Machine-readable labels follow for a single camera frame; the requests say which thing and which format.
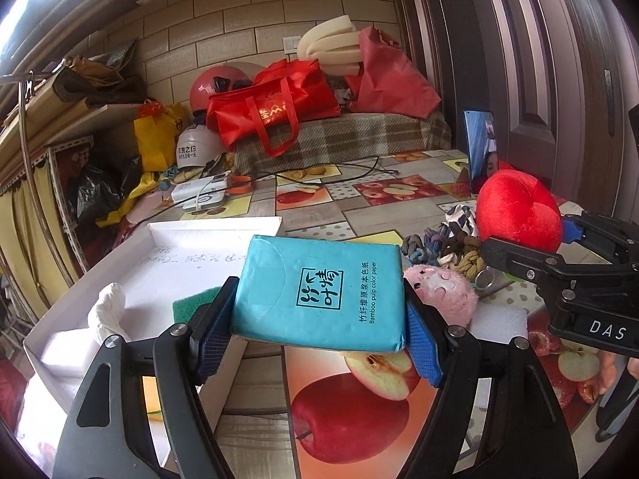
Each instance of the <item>red heart pillow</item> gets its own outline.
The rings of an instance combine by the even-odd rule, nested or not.
[[[477,227],[482,240],[494,236],[545,252],[556,252],[563,235],[550,192],[534,176],[514,170],[498,171],[481,188]]]

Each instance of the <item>blue tissue pack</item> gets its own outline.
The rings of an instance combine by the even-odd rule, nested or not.
[[[402,277],[395,245],[254,236],[231,332],[302,347],[400,351]]]

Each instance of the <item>person's hand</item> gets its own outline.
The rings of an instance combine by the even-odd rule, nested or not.
[[[617,368],[615,367],[615,360],[617,355],[610,351],[599,351],[599,394],[603,395],[608,389],[610,389],[617,379]],[[628,372],[636,379],[639,380],[639,359],[631,358],[628,361]]]

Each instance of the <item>green sponge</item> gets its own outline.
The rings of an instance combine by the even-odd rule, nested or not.
[[[175,301],[173,303],[173,322],[185,324],[189,322],[193,313],[195,313],[201,305],[213,302],[213,299],[215,299],[215,296],[221,289],[221,286],[210,288],[191,297],[185,297],[184,299]]]

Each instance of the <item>smartphone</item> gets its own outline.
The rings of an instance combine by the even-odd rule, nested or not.
[[[464,124],[468,140],[470,191],[476,195],[486,180],[499,171],[493,114],[490,111],[464,111]]]

